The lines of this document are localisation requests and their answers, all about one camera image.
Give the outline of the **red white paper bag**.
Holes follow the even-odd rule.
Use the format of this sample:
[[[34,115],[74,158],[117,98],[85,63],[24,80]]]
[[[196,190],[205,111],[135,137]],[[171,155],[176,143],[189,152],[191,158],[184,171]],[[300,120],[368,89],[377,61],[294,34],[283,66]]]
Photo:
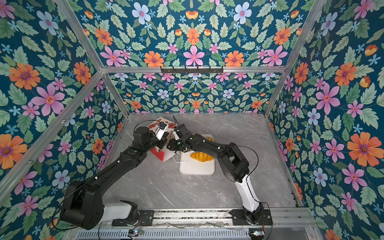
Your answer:
[[[165,118],[158,118],[156,121],[151,122],[148,125],[149,129],[154,133],[157,133],[159,131],[160,122],[165,123],[167,125],[165,128],[166,132],[169,133],[167,135],[167,143],[162,149],[160,149],[159,147],[155,147],[154,149],[151,150],[151,153],[153,153],[162,162],[165,162],[175,155],[175,152],[167,149],[167,145],[171,139],[178,139],[178,136],[174,132],[174,128],[176,127],[176,124]]]

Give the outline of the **orange fake bread roll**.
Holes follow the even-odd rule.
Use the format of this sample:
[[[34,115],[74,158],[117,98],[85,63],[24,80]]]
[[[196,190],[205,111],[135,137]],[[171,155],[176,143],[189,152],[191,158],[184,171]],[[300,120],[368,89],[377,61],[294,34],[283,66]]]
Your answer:
[[[208,154],[202,153],[202,152],[194,152],[194,153],[190,154],[190,157],[193,160],[196,160],[196,161],[201,162],[201,163],[210,162],[214,159],[214,157],[212,157]]]

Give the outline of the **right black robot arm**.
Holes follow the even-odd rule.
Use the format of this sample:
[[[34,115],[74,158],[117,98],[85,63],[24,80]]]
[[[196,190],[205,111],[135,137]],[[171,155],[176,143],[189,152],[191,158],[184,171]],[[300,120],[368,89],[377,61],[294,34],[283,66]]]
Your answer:
[[[192,134],[184,124],[175,127],[176,139],[171,139],[167,149],[174,152],[203,153],[218,160],[225,177],[235,184],[243,203],[245,219],[255,225],[262,218],[264,206],[257,198],[250,181],[249,161],[239,146],[215,143],[199,134]]]

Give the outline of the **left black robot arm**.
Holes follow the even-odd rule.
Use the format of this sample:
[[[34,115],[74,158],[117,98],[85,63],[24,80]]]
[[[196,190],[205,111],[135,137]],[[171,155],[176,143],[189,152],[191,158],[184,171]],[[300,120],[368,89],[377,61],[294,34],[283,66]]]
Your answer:
[[[131,203],[105,205],[103,195],[123,175],[139,166],[150,150],[166,145],[169,133],[165,128],[166,124],[160,123],[157,132],[148,127],[135,129],[133,143],[113,163],[84,181],[72,181],[62,202],[60,220],[90,230],[103,221],[127,218]]]

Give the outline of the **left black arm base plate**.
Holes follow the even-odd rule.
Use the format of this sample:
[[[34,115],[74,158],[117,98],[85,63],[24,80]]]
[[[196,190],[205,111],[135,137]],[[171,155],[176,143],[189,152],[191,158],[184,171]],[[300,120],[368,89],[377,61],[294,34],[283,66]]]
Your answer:
[[[154,220],[154,210],[133,210],[127,218],[113,220],[113,227],[150,227]]]

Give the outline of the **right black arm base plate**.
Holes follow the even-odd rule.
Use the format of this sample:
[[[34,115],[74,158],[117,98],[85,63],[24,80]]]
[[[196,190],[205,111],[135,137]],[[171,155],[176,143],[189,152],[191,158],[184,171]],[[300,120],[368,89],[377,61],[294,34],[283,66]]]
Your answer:
[[[229,214],[232,216],[232,221],[234,226],[272,226],[273,219],[271,217],[271,212],[264,209],[260,217],[256,220],[254,224],[249,222],[246,218],[246,214],[243,209],[233,209],[229,211]]]

